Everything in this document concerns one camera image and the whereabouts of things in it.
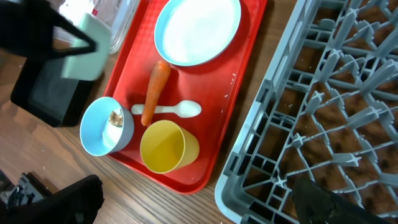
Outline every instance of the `plate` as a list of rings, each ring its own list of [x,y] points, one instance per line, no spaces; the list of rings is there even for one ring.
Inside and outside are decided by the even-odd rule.
[[[240,20],[239,0],[170,0],[156,22],[155,46],[174,65],[199,65],[227,48]]]

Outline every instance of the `gray dish rack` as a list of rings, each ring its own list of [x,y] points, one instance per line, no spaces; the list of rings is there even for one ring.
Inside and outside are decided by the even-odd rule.
[[[292,212],[289,183],[300,176],[326,185],[362,208],[367,203],[364,191],[377,186],[383,194],[381,190],[372,194],[380,194],[382,200],[389,198],[391,207],[398,207],[397,171],[386,171],[379,158],[386,149],[391,155],[398,151],[398,91],[384,88],[392,85],[398,89],[398,9],[389,3],[297,1],[216,186],[218,208],[229,219],[236,223],[299,223]],[[327,17],[322,15],[324,9],[338,13]],[[363,18],[364,13],[375,10],[383,20]],[[314,61],[302,54],[304,49],[318,52],[316,65],[308,70],[297,68],[300,61]],[[283,101],[286,92],[302,97],[289,104]],[[359,99],[366,106],[347,110]],[[335,113],[341,122],[320,122],[319,111],[325,110]],[[363,134],[362,129],[373,123],[388,140],[375,144],[378,136]],[[312,131],[310,127],[306,130],[307,125],[313,126]],[[271,132],[282,136],[282,142],[267,139]],[[336,144],[331,136],[341,132],[342,138],[350,134],[354,140]],[[318,162],[306,155],[306,145],[315,141],[323,150],[312,157],[323,157]],[[297,167],[285,168],[298,162]],[[349,171],[365,162],[370,177],[358,182]],[[340,179],[332,178],[332,171]],[[398,209],[377,215],[396,221]]]

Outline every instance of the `plastic dishwasher rack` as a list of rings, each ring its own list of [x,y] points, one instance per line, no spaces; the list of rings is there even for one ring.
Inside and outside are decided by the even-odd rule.
[[[383,15],[384,21],[361,19],[362,13],[375,8]],[[332,9],[338,15],[332,19],[314,20],[321,9]],[[394,123],[394,113],[397,114],[398,106],[388,106],[386,103],[397,102],[398,93],[379,88],[386,83],[398,82],[398,56],[395,51],[398,47],[397,25],[398,9],[391,9],[387,0],[297,1],[216,186],[217,205],[228,218],[236,223],[298,223],[291,212],[294,211],[294,205],[289,199],[292,192],[289,179],[305,175],[324,185],[322,182],[327,182],[328,177],[319,180],[314,172],[330,166],[336,167],[344,184],[342,188],[331,189],[335,193],[351,195],[351,201],[364,208],[361,191],[373,185],[381,185],[387,189],[393,206],[398,205],[395,193],[398,192],[398,175],[383,172],[378,161],[380,149],[389,147],[397,150],[398,146]],[[387,27],[390,27],[390,32],[384,32],[385,37],[376,43],[376,34]],[[359,40],[366,47],[355,44]],[[312,72],[294,69],[297,62],[300,64],[303,61],[299,54],[304,48],[316,49],[322,53]],[[351,77],[352,82],[339,80],[337,77],[341,74]],[[313,91],[316,85],[324,86],[323,91]],[[304,97],[294,105],[282,105],[281,98],[285,91],[300,93]],[[354,113],[347,112],[346,100],[357,96],[366,102],[366,106]],[[342,116],[345,122],[330,128],[318,122],[316,115],[317,111],[332,105],[337,108],[336,115]],[[296,114],[283,113],[283,110],[278,109],[291,106],[297,107]],[[315,133],[309,136],[295,131],[298,121],[305,117],[308,122],[315,124]],[[379,122],[389,141],[372,145],[366,136],[358,132],[360,127],[372,122]],[[341,152],[331,144],[330,136],[344,129],[349,129],[353,139],[358,140],[358,150]],[[277,154],[267,156],[260,149],[265,145],[266,150],[271,150],[272,146],[264,142],[271,130],[285,138],[283,147],[280,147]],[[326,148],[328,159],[318,163],[308,162],[304,155],[305,145],[314,140],[320,141]],[[349,149],[353,146],[347,144],[341,147]],[[290,152],[298,154],[302,167],[282,172],[282,166],[285,165],[282,158]],[[364,158],[369,161],[369,173],[370,169],[374,170],[376,177],[356,184],[346,174],[346,169],[358,167]],[[396,218],[398,211],[377,215]]]

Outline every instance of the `yellow cup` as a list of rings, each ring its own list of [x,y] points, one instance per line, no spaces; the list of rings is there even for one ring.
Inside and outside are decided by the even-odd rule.
[[[165,174],[195,161],[199,155],[199,142],[176,123],[162,120],[145,131],[140,153],[149,170]]]

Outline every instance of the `clear plastic container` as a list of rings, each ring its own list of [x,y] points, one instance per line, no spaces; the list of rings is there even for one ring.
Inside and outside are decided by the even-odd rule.
[[[84,13],[91,13],[112,32],[110,53],[116,53],[126,37],[140,0],[65,0],[58,12],[77,26]],[[72,43],[75,38],[63,29],[55,28],[55,38]]]

